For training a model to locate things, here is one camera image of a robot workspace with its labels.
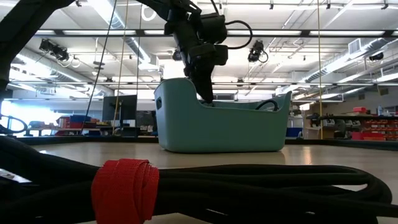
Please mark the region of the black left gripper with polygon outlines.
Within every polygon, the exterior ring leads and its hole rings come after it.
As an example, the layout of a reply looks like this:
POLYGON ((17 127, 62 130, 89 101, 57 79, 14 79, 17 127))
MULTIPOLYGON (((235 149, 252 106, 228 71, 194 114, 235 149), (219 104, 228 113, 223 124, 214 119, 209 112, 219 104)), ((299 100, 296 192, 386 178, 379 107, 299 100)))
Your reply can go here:
POLYGON ((172 35, 197 93, 207 103, 213 101, 211 73, 215 65, 227 60, 225 16, 214 12, 202 14, 192 2, 170 2, 164 34, 172 35))

